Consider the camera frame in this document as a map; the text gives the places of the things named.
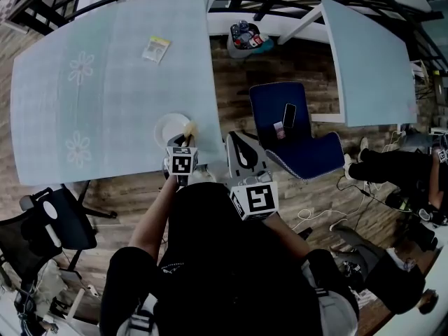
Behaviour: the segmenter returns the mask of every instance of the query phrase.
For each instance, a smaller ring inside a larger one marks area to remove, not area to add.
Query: white plate
[[[177,134],[183,133],[185,126],[190,122],[180,113],[168,113],[157,121],[154,127],[154,139],[162,150],[167,147],[168,141]]]

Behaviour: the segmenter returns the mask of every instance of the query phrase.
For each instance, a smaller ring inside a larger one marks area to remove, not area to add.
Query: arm
[[[433,148],[433,166],[429,176],[429,202],[437,209],[440,209],[443,199],[443,191],[439,190],[439,169],[440,161],[438,155],[439,149]]]
[[[282,243],[295,257],[301,259],[310,252],[311,249],[308,243],[301,236],[295,234],[283,219],[280,218],[278,213],[266,218],[263,223],[277,234]]]
[[[160,242],[167,224],[170,206],[177,191],[176,176],[170,176],[153,205],[147,210],[132,233],[129,246],[143,249],[154,260],[158,259]]]

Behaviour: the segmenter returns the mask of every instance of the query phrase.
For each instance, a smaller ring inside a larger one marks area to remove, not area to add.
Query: white shoe
[[[330,231],[332,232],[334,226],[337,225],[337,224],[339,224],[339,223],[341,223],[341,222],[343,222],[343,221],[348,221],[348,219],[347,219],[347,218],[339,219],[336,223],[333,223],[332,225],[330,225]]]
[[[359,146],[360,152],[358,154],[358,163],[361,163],[361,152],[364,151],[366,148],[369,148],[369,141],[367,139],[367,137],[363,137],[363,139],[361,139],[361,145]]]
[[[345,171],[345,178],[347,178],[347,180],[349,180],[349,181],[353,180],[353,178],[351,178],[349,175],[349,168],[352,163],[353,163],[353,161],[351,160],[350,155],[345,153],[344,154],[344,171]]]

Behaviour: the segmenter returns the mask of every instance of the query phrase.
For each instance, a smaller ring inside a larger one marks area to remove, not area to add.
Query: metal railing
[[[89,6],[77,9],[79,0],[17,0],[8,19],[19,25],[25,25],[41,34],[49,34],[74,18],[100,6],[119,0],[100,0]],[[230,2],[226,7],[212,7],[210,13],[253,13],[255,21],[261,21],[266,15],[277,15],[300,19],[320,0],[217,0]],[[392,13],[398,14],[414,32],[415,43],[432,69],[448,70],[448,61],[430,36],[421,27],[420,22],[442,18],[441,13],[423,13],[420,10],[404,6],[395,0],[337,0],[348,5],[369,8],[374,14],[387,20],[394,20]]]

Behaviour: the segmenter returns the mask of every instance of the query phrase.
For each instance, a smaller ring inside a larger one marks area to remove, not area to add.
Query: table
[[[417,122],[417,103],[405,43],[367,16],[333,0],[300,19],[285,43],[323,17],[335,63],[339,113],[311,115],[348,127]]]
[[[131,0],[65,25],[15,59],[11,130],[19,180],[38,185],[160,170],[153,130],[197,123],[199,164],[225,160],[207,33],[209,0]],[[141,54],[171,41],[162,61]]]

